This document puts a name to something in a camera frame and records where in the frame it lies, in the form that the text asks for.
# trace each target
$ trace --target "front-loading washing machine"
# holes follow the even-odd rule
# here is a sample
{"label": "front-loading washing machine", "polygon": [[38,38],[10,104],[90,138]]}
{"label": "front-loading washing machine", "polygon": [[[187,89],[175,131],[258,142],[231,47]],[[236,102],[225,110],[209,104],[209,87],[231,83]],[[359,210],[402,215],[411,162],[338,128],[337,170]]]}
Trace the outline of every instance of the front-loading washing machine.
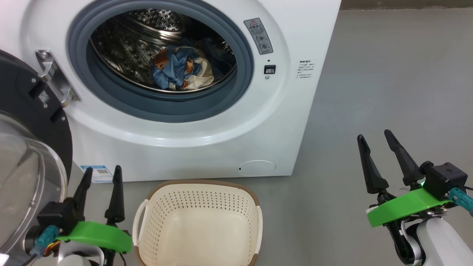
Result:
{"label": "front-loading washing machine", "polygon": [[[117,164],[124,181],[286,176],[339,5],[5,0],[0,50],[53,89],[69,121],[73,160],[96,169],[96,182],[110,181]],[[205,78],[205,66],[211,78],[195,83],[166,74],[162,85],[154,76],[165,72],[160,66],[190,62],[197,69],[197,59],[176,55],[183,47],[204,58],[194,80]],[[160,64],[163,51],[177,52]]]}

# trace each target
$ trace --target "floor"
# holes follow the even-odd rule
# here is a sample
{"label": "floor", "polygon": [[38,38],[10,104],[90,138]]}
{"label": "floor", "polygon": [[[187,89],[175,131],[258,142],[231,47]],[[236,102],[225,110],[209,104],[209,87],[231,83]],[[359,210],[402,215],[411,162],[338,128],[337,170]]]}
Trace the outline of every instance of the floor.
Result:
{"label": "floor", "polygon": [[[449,161],[473,173],[472,24],[473,9],[339,14],[294,174],[227,179],[261,202],[257,266],[402,265],[387,229],[368,223],[365,210],[376,196],[366,193],[355,139],[364,134],[393,194],[402,175],[386,128],[418,164]],[[71,193],[80,176],[75,167]],[[159,183],[124,185],[122,229],[131,229],[139,204]],[[89,189],[88,220],[105,222],[111,192],[110,184]],[[457,207],[446,220],[473,248],[470,215]],[[125,256],[128,266],[137,265],[133,256]]]}

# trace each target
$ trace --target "beige laundry basket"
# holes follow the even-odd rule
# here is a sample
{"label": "beige laundry basket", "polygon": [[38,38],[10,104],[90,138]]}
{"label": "beige laundry basket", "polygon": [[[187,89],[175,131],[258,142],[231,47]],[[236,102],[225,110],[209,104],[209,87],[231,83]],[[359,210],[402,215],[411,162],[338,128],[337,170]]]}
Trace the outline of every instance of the beige laundry basket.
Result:
{"label": "beige laundry basket", "polygon": [[139,206],[132,232],[138,261],[147,266],[252,266],[262,236],[256,195],[213,180],[161,184]]}

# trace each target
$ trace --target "green bracket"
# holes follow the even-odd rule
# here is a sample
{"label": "green bracket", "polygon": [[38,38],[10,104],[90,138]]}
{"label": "green bracket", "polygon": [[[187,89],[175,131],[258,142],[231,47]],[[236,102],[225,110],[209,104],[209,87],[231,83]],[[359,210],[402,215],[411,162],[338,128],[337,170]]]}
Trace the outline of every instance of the green bracket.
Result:
{"label": "green bracket", "polygon": [[98,222],[79,222],[70,235],[56,239],[107,248],[117,253],[130,252],[133,246],[131,237],[121,229]]}
{"label": "green bracket", "polygon": [[381,204],[368,213],[368,220],[371,227],[376,227],[448,202],[452,201],[438,201],[420,188]]}

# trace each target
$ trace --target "metal hinge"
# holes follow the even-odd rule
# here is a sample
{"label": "metal hinge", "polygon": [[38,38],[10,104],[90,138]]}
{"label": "metal hinge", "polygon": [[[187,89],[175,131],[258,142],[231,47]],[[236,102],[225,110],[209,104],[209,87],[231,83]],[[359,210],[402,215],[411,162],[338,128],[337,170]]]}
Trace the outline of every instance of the metal hinge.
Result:
{"label": "metal hinge", "polygon": [[43,70],[43,73],[39,74],[40,78],[48,83],[62,107],[68,106],[72,101],[80,101],[78,94],[62,73],[51,51],[37,50],[36,58]]}

